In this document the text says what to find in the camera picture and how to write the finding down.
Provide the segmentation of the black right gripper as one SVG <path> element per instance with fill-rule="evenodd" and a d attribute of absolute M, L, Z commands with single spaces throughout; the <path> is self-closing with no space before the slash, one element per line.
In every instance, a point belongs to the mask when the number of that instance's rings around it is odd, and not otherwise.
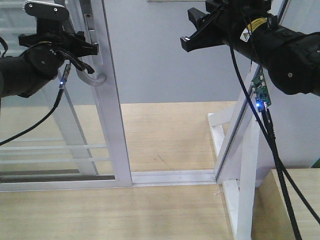
<path fill-rule="evenodd" d="M 181 47 L 188 53 L 221 45 L 268 48 L 272 38 L 271 4 L 271 0 L 207 0 L 209 13 L 192 7 L 187 15 L 196 32 L 180 37 Z"/>

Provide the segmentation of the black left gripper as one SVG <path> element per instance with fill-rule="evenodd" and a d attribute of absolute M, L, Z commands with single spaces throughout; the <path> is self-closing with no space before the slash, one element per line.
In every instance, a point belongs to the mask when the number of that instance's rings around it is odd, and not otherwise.
<path fill-rule="evenodd" d="M 37 22 L 36 33 L 21 34 L 18 42 L 28 49 L 42 45 L 50 47 L 54 54 L 62 55 L 77 68 L 85 67 L 80 57 L 97 56 L 99 52 L 99 45 L 87 42 L 83 31 L 65 31 L 61 22 Z"/>

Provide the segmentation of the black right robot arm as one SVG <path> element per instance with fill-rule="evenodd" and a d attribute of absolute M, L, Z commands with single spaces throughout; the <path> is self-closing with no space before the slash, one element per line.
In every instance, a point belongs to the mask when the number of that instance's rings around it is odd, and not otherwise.
<path fill-rule="evenodd" d="M 228 45 L 267 69 L 272 83 L 287 95 L 320 94 L 320 34 L 305 34 L 279 24 L 270 0 L 207 0 L 206 12 L 190 8 L 196 28 L 181 37 L 186 52 Z"/>

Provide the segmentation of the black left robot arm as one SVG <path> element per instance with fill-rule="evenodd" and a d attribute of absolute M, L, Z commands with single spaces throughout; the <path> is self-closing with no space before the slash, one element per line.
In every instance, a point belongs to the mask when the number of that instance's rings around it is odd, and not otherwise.
<path fill-rule="evenodd" d="M 55 79 L 58 69 L 66 60 L 80 71 L 94 70 L 80 60 L 81 57 L 97 55 L 96 44 L 86 42 L 84 33 L 68 33 L 61 21 L 40 19 L 36 33 L 21 34 L 19 44 L 27 49 L 19 56 L 0 59 L 0 96 L 28 98 Z"/>

